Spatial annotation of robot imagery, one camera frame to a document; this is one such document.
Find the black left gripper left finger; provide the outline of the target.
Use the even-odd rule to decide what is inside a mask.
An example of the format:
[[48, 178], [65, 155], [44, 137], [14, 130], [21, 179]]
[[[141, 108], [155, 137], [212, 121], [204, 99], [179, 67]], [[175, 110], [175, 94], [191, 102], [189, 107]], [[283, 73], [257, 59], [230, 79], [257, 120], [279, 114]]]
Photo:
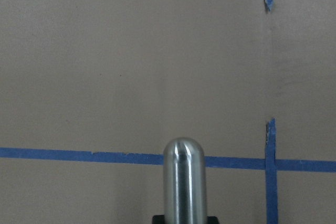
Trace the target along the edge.
[[164, 215], [154, 215], [152, 217], [152, 224], [165, 224]]

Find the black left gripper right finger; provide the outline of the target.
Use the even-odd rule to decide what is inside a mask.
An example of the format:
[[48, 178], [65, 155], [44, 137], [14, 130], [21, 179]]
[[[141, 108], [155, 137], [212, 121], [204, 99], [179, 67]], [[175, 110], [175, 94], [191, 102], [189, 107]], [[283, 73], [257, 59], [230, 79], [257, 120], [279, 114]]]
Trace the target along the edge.
[[207, 216], [207, 224], [218, 224], [218, 218], [216, 216]]

